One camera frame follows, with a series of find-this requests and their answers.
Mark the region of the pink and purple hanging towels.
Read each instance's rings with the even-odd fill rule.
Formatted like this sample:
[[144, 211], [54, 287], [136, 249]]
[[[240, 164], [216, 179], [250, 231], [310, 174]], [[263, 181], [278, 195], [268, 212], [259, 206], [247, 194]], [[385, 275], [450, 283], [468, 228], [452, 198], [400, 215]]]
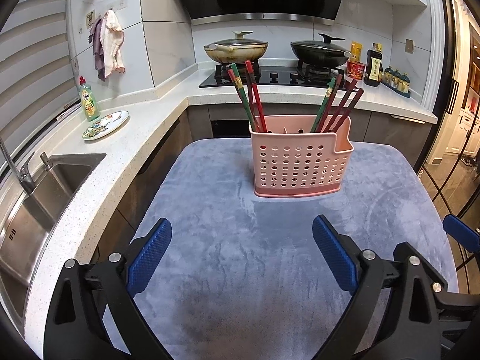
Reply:
[[107, 10], [92, 24], [89, 43], [93, 47], [94, 67], [99, 80], [105, 81], [113, 72], [125, 72], [121, 54], [124, 41], [125, 34], [114, 10]]

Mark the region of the black gas stove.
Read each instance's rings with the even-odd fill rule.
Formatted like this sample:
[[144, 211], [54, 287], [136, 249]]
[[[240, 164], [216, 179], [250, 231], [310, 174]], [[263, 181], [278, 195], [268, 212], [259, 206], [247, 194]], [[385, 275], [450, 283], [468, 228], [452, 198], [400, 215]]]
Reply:
[[[252, 63], [252, 67], [259, 86], [306, 86], [326, 89], [332, 78], [340, 76], [342, 77], [340, 88], [345, 87], [344, 70], [340, 67], [317, 67], [300, 60], [294, 61], [291, 67], [259, 66], [258, 61]], [[217, 64], [215, 71], [199, 87], [231, 86], [233, 83], [228, 74], [229, 68], [229, 64]]]

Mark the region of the black wok with lid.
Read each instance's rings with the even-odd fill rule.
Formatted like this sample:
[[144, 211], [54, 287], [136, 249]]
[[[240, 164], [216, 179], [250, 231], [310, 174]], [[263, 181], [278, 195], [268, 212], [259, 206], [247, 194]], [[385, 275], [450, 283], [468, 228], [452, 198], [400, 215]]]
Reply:
[[344, 38], [331, 37], [319, 33], [323, 41], [293, 41], [290, 44], [294, 55], [302, 62], [320, 68], [338, 68], [346, 63], [352, 53], [333, 41], [344, 41]]

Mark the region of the spice jar rack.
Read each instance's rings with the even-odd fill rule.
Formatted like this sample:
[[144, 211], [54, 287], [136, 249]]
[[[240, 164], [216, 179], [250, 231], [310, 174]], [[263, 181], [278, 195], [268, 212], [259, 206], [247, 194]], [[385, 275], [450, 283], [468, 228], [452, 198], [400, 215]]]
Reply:
[[410, 79], [407, 73], [401, 73], [392, 67], [386, 68], [382, 73], [381, 83], [406, 98], [411, 97]]

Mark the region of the beige wok with lid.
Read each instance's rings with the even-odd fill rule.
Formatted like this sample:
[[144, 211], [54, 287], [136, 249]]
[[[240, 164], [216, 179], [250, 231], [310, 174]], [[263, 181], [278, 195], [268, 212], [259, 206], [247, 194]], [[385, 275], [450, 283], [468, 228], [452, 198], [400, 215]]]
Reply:
[[207, 56], [217, 63], [254, 62], [266, 53], [267, 41], [247, 38], [251, 31], [233, 31], [234, 38], [212, 42], [203, 47]]

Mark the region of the green dish soap bottle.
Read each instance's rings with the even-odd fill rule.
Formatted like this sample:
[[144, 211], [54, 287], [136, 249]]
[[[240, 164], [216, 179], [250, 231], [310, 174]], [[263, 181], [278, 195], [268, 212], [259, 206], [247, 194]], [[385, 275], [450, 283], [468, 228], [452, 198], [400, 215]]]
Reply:
[[100, 110], [98, 108], [92, 88], [86, 83], [86, 79], [83, 76], [79, 77], [79, 85], [80, 102], [85, 113], [85, 117], [88, 121], [95, 120], [100, 116]]

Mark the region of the dark soy sauce bottle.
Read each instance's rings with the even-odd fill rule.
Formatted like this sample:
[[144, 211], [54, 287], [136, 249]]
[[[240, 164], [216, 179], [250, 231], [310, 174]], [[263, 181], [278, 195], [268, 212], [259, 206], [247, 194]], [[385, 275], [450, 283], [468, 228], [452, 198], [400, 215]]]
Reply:
[[364, 70], [364, 83], [367, 86], [377, 87], [383, 74], [383, 45], [373, 43], [371, 49], [367, 51], [367, 63]]

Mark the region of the patterned ceramic plate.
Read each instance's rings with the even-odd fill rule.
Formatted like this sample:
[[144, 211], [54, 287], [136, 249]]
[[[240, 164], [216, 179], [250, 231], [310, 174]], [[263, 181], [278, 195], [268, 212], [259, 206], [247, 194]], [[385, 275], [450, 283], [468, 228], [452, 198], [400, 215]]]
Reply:
[[95, 141], [114, 133], [129, 120], [128, 111], [115, 111], [92, 122], [82, 133], [84, 141]]

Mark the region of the chrome sink faucet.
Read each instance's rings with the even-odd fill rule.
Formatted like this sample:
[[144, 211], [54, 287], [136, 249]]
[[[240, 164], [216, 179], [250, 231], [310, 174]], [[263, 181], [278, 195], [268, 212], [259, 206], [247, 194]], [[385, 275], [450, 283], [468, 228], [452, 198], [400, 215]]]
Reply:
[[1, 146], [1, 153], [3, 157], [5, 158], [7, 165], [10, 167], [10, 170], [12, 173], [15, 175], [16, 179], [18, 180], [19, 184], [23, 188], [23, 190], [26, 192], [26, 194], [31, 195], [34, 192], [35, 189], [35, 182], [32, 178], [32, 175], [29, 171], [29, 162], [32, 159], [34, 152], [30, 154], [30, 156], [25, 160], [24, 165], [18, 169], [16, 164], [14, 163], [12, 157], [9, 155], [7, 151], [7, 147], [3, 141], [3, 139], [0, 138], [0, 146]]

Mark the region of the maroon chopstick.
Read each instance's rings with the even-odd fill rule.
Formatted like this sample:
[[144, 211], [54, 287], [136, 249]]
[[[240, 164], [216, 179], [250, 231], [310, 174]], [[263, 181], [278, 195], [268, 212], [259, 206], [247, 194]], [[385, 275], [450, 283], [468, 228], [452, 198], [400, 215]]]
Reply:
[[350, 113], [354, 110], [356, 104], [360, 101], [361, 97], [363, 96], [365, 90], [363, 88], [360, 88], [352, 101], [350, 102], [349, 106], [346, 108], [346, 110], [343, 112], [342, 116], [340, 119], [337, 121], [337, 123], [331, 128], [331, 132], [337, 133], [337, 131], [342, 127], [344, 121], [347, 119], [347, 117], [350, 115]]
[[341, 83], [342, 83], [342, 80], [343, 80], [343, 75], [341, 74], [338, 74], [337, 77], [336, 77], [336, 83], [335, 83], [335, 86], [329, 96], [329, 101], [327, 102], [327, 105], [326, 105], [326, 108], [324, 110], [324, 113], [320, 119], [320, 122], [317, 126], [317, 129], [316, 129], [316, 133], [320, 133], [322, 128], [323, 128], [323, 124], [324, 122], [326, 121], [326, 117], [328, 115], [328, 112], [329, 112], [329, 109], [331, 108], [332, 106], [332, 103], [335, 99], [335, 96], [336, 96], [336, 93], [338, 91], [338, 88], [341, 86]]
[[343, 98], [341, 100], [341, 102], [338, 104], [338, 107], [337, 107], [337, 110], [332, 114], [329, 122], [325, 125], [325, 127], [323, 128], [322, 132], [323, 133], [328, 133], [330, 128], [332, 127], [333, 123], [335, 122], [335, 120], [337, 119], [337, 117], [339, 116], [340, 114], [340, 111], [344, 108], [344, 106], [346, 105], [347, 103], [347, 100], [349, 99], [349, 96], [351, 95], [351, 93], [353, 92], [353, 89], [356, 87], [356, 84], [357, 84], [357, 80], [356, 79], [353, 79], [348, 87], [348, 89], [346, 90], [346, 93], [343, 95]]

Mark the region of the pink perforated utensil holder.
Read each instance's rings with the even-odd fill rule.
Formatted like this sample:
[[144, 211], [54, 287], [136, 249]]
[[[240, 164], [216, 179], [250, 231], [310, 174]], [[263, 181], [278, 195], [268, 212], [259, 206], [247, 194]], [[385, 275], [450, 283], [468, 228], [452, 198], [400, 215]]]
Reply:
[[311, 133], [314, 115], [267, 115], [266, 133], [250, 133], [255, 194], [315, 197], [339, 191], [354, 151], [351, 120], [333, 133]]

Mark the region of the stainless steel sink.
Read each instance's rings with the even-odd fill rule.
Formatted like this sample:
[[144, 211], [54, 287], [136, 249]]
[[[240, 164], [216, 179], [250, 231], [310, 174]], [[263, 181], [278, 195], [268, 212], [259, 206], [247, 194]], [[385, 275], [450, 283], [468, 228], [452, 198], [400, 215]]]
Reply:
[[1, 298], [24, 333], [24, 311], [37, 265], [69, 203], [105, 154], [41, 154], [34, 189], [22, 192], [1, 219]]

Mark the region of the dark red chopstick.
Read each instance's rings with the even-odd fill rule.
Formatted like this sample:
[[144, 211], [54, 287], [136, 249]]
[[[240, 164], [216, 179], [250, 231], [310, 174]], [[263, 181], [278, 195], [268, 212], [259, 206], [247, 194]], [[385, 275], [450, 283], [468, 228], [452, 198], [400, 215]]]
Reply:
[[248, 102], [249, 102], [250, 113], [252, 114], [253, 120], [254, 120], [254, 122], [255, 122], [255, 130], [256, 130], [256, 132], [258, 133], [258, 132], [261, 131], [261, 129], [260, 129], [259, 122], [258, 122], [258, 120], [256, 119], [256, 113], [255, 113], [255, 109], [256, 109], [255, 97], [254, 97], [253, 90], [252, 90], [252, 86], [251, 86], [251, 78], [250, 78], [250, 75], [249, 75], [248, 72], [246, 73], [246, 83], [247, 83], [247, 98], [248, 98]]

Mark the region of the yellow snack packet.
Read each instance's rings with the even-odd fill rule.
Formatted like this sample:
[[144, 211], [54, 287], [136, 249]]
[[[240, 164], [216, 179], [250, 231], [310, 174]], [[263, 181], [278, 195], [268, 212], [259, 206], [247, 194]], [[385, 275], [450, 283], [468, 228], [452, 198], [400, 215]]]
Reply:
[[362, 50], [363, 50], [363, 45], [359, 42], [353, 41], [351, 43], [351, 56], [349, 57], [349, 60], [352, 63], [359, 63], [361, 60]]

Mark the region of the red instant noodle cup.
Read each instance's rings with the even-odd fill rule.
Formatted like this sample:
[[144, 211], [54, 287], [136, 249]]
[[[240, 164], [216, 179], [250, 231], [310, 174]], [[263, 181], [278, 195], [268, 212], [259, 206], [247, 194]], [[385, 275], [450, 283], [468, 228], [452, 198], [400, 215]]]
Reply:
[[365, 74], [365, 64], [348, 60], [346, 64], [346, 74], [352, 79], [362, 80]]

